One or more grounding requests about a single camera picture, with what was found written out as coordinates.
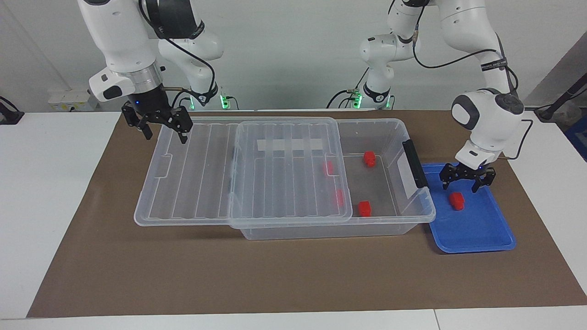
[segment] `black cable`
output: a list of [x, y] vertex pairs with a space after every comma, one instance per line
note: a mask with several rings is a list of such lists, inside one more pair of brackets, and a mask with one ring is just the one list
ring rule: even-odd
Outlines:
[[[365, 69], [365, 72], [363, 72], [363, 75], [361, 76], [361, 79], [359, 79], [359, 82], [357, 82], [357, 85], [355, 86], [355, 89], [358, 89], [359, 88], [359, 85], [361, 85], [361, 81], [363, 81], [363, 79], [365, 78], [365, 75], [367, 75], [367, 71], [369, 71], [369, 67], [367, 67], [367, 69]], [[349, 101], [346, 102], [345, 108], [347, 108], [348, 106], [349, 106]]]
[[0, 96], [0, 100], [3, 100], [6, 104], [8, 104], [11, 107], [13, 107], [14, 110], [16, 110], [17, 112], [20, 112], [20, 110], [18, 110], [18, 108], [12, 102], [10, 102], [7, 98], [5, 98], [3, 96]]
[[183, 99], [180, 100], [179, 105], [181, 106], [181, 102], [183, 101], [190, 101], [191, 102], [191, 98], [190, 97], [184, 97]]
[[234, 96], [227, 96], [226, 99], [227, 100], [234, 100], [234, 103], [237, 104], [237, 110], [241, 110], [241, 108], [238, 106], [238, 100], [237, 100], [236, 97], [234, 97]]
[[180, 98], [180, 96], [181, 96], [183, 93], [188, 93], [188, 94], [190, 94], [190, 91], [189, 91], [189, 90], [187, 90], [187, 89], [185, 89], [185, 88], [183, 88], [183, 89], [182, 89], [182, 90], [181, 90], [179, 93], [177, 93], [176, 97], [173, 99], [173, 102], [171, 103], [171, 108], [172, 108], [172, 109], [175, 109], [175, 107], [176, 107], [176, 103], [177, 103], [177, 100]]
[[495, 50], [495, 49], [489, 49], [488, 48], [488, 49], [478, 50], [478, 51], [476, 51], [474, 53], [470, 53], [468, 55], [465, 55], [462, 58], [458, 58], [456, 60], [452, 60], [450, 62], [447, 62], [447, 63], [444, 63], [444, 64], [440, 64], [440, 65], [431, 65], [430, 66], [430, 65], [423, 64], [420, 61], [420, 59], [418, 58], [418, 55], [416, 54], [416, 42], [417, 42], [417, 34], [419, 32], [419, 29], [420, 29], [420, 19], [422, 18], [422, 14], [424, 14], [424, 8], [426, 8], [426, 6], [423, 6], [422, 7], [422, 11], [420, 12], [420, 16], [418, 16], [418, 21], [416, 21], [416, 30], [414, 31], [414, 34], [416, 36], [416, 40], [412, 43], [412, 48], [411, 48], [411, 51], [414, 53], [414, 58], [416, 59], [416, 62], [418, 62], [418, 64], [420, 66], [422, 66], [423, 68], [426, 68], [426, 69], [443, 68], [445, 66], [448, 66], [448, 65], [451, 65], [451, 64], [455, 64], [455, 63], [460, 62], [460, 61], [462, 61], [464, 59], [470, 58], [471, 56], [475, 56], [475, 55], [478, 55], [478, 54], [481, 54], [481, 53], [484, 53], [484, 52], [495, 52], [495, 53], [497, 53], [497, 50]]
[[[157, 28], [153, 25], [153, 23], [151, 23], [151, 20], [149, 20], [149, 18], [147, 17], [147, 14], [145, 13], [145, 10], [143, 8], [143, 1], [142, 0], [139, 0], [139, 10], [140, 10], [141, 15], [143, 16], [144, 20], [147, 21], [147, 23], [149, 24], [149, 26], [151, 28], [153, 28], [154, 30], [157, 30]], [[208, 88], [208, 92], [212, 91], [213, 88], [214, 88], [214, 83], [216, 81], [216, 72], [214, 71], [214, 68], [212, 68], [212, 66], [208, 62], [204, 61], [203, 59], [199, 58], [198, 56], [195, 56], [191, 52], [185, 50], [183, 47], [181, 47], [180, 45], [176, 44], [171, 39], [169, 39], [169, 38], [164, 38], [164, 39], [168, 43], [172, 44], [175, 48], [181, 50], [182, 52], [186, 53], [187, 55], [191, 56], [192, 58], [194, 58], [197, 61], [199, 61], [202, 64], [204, 64], [205, 66], [207, 66], [212, 71], [212, 81], [210, 82], [210, 88]]]
[[395, 4], [395, 3], [396, 3], [396, 0], [393, 0], [393, 1], [392, 1], [392, 4], [391, 4], [391, 5], [389, 5], [389, 10], [387, 11], [387, 14], [388, 14], [388, 15], [389, 15], [389, 13], [391, 13], [391, 12], [392, 12], [393, 4]]
[[569, 99], [569, 101], [572, 100], [572, 99], [576, 99], [577, 97], [581, 96], [581, 94], [585, 93], [586, 90], [587, 90], [587, 88], [584, 89], [584, 90], [582, 90], [582, 91], [580, 91], [579, 93], [571, 96], [571, 98]]
[[507, 160], [518, 159], [519, 153], [522, 151], [522, 146], [524, 145], [524, 141], [526, 140], [526, 136], [528, 136], [528, 133], [530, 132], [530, 129], [532, 128], [532, 125], [534, 125], [534, 121], [532, 119], [522, 119], [522, 121], [528, 122], [528, 123], [530, 123], [530, 125], [528, 125], [528, 128], [526, 129], [524, 136], [522, 136], [522, 140], [519, 142], [518, 153], [515, 155], [515, 157], [499, 157], [499, 159], [507, 159]]
[[509, 67], [509, 66], [505, 66], [505, 70], [509, 71], [512, 74], [512, 77], [514, 77], [515, 80], [515, 86], [512, 89], [511, 93], [514, 93], [516, 90], [518, 90], [518, 86], [519, 86], [519, 79], [518, 76], [515, 74], [515, 72]]
[[349, 92], [346, 89], [343, 89], [340, 92], [336, 93], [334, 96], [332, 96], [330, 101], [328, 101], [328, 105], [326, 106], [326, 108], [330, 109], [330, 105], [332, 104], [332, 102], [334, 102], [334, 99], [336, 99], [339, 95], [344, 94], [344, 93], [349, 93]]
[[524, 111], [536, 111], [536, 110], [544, 109], [544, 108], [546, 108], [546, 107], [550, 107], [550, 106], [552, 106], [553, 104], [554, 104], [554, 103], [551, 103], [551, 104], [549, 104], [549, 105], [545, 105], [545, 106], [541, 106], [541, 107], [535, 107], [535, 108], [533, 108], [533, 109], [524, 109]]
[[393, 97], [392, 108], [390, 109], [390, 110], [393, 110], [393, 107], [396, 105], [396, 96], [395, 95], [391, 95], [389, 97]]
[[346, 101], [346, 105], [345, 105], [345, 108], [344, 108], [344, 109], [346, 109], [346, 107], [348, 106], [349, 102], [352, 101], [352, 100], [354, 100], [354, 99], [355, 99], [354, 97], [347, 97], [346, 99], [343, 99], [342, 101], [340, 101], [340, 104], [338, 104], [338, 109], [342, 109], [341, 107], [342, 107], [342, 103], [344, 101]]

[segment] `electrical outlet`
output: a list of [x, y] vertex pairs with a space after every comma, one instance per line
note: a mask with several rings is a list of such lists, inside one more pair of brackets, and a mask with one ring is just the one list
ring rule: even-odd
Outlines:
[[54, 93], [49, 98], [51, 109], [61, 112], [89, 112], [96, 111], [98, 100], [87, 91], [71, 90]]
[[222, 110], [230, 110], [230, 100], [222, 94], [220, 94], [220, 105], [222, 106]]

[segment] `plastic box lid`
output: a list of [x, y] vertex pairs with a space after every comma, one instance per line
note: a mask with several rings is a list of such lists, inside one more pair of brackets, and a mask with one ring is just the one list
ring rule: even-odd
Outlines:
[[353, 210], [337, 122], [239, 124], [229, 205], [228, 223], [237, 229], [348, 221]]
[[[352, 216], [334, 119], [198, 117], [193, 122], [186, 144], [161, 128], [134, 214], [138, 225], [243, 229], [334, 224]], [[313, 177], [305, 176], [306, 169]], [[243, 186], [251, 179], [256, 188]], [[254, 194], [259, 184], [264, 189]]]

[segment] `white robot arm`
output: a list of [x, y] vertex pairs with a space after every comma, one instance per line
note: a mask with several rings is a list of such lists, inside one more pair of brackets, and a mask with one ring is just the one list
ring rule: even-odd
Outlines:
[[[205, 31], [204, 22], [197, 15], [191, 0], [77, 2], [94, 42], [106, 59], [107, 68], [90, 78], [92, 92], [102, 102], [128, 96], [129, 102], [123, 106], [123, 114], [129, 126], [136, 126], [147, 139], [152, 136], [148, 123], [159, 123], [177, 131], [180, 140], [185, 143], [193, 125], [191, 118], [184, 107], [174, 109], [169, 105], [161, 70], [157, 66], [155, 53], [149, 47], [143, 22], [146, 20], [162, 41], [176, 48], [171, 51], [163, 47], [164, 55], [178, 64], [188, 77], [193, 76], [190, 83], [196, 89], [188, 93], [196, 96], [198, 102], [205, 106], [218, 92], [212, 67], [203, 61], [194, 66], [195, 62], [186, 58], [189, 56], [198, 60], [198, 56], [190, 53], [191, 50], [201, 52], [203, 58], [216, 59], [222, 55], [223, 49], [218, 38]], [[203, 87], [204, 79], [207, 79], [209, 87]]]
[[[418, 22], [427, 5], [438, 6], [446, 43], [475, 56], [485, 77], [486, 88], [459, 95], [453, 102], [453, 118], [470, 130], [471, 136], [456, 155], [459, 164], [447, 164], [440, 175], [445, 188], [452, 181], [472, 179], [475, 180], [473, 191], [477, 191], [493, 181], [495, 171], [488, 164], [496, 161], [516, 132], [524, 111], [524, 105], [517, 97], [517, 86], [512, 84], [513, 72], [487, 18], [485, 0], [394, 0], [387, 19], [392, 28], [388, 38], [393, 42], [380, 41], [377, 39], [380, 36], [376, 36], [361, 45], [362, 54], [369, 55], [363, 55], [363, 59], [371, 68], [362, 89], [363, 102], [367, 102], [362, 106], [381, 108], [385, 104], [380, 95], [389, 94], [393, 78], [393, 74], [389, 75], [393, 71], [387, 67], [388, 62], [416, 57], [425, 68], [440, 67], [426, 66], [417, 58], [420, 44]], [[408, 54], [404, 46], [411, 47]]]

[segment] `white wall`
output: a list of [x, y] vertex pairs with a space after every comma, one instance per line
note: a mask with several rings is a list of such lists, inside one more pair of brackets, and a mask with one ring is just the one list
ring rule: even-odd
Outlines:
[[[87, 88], [87, 79], [104, 67], [75, 0], [0, 1], [71, 87]], [[224, 57], [213, 62], [218, 81], [242, 108], [324, 107], [335, 92], [354, 87], [365, 69], [358, 55], [360, 41], [389, 31], [385, 24], [389, 2], [382, 0], [197, 3], [207, 28], [225, 43]], [[567, 0], [564, 5], [547, 0], [487, 0], [487, 7], [510, 65], [521, 79], [522, 98], [587, 29], [584, 0]], [[437, 8], [426, 9], [420, 30], [423, 62], [441, 63], [462, 55], [444, 44]], [[38, 65], [28, 61], [22, 50], [6, 47], [15, 41], [2, 31], [0, 93], [29, 111], [47, 110], [41, 105], [47, 97], [43, 87], [56, 84], [37, 76]], [[160, 63], [168, 67], [166, 85], [187, 86], [173, 65]], [[446, 109], [455, 95], [484, 86], [475, 59], [438, 70], [422, 69], [413, 60], [393, 66], [397, 109]], [[11, 68], [9, 73], [4, 72], [6, 67]], [[34, 86], [25, 89], [27, 84]]]
[[[540, 84], [526, 98], [527, 105], [547, 105], [556, 101], [579, 78], [587, 73], [587, 33], [577, 41]], [[587, 93], [573, 100], [578, 106], [587, 106]]]

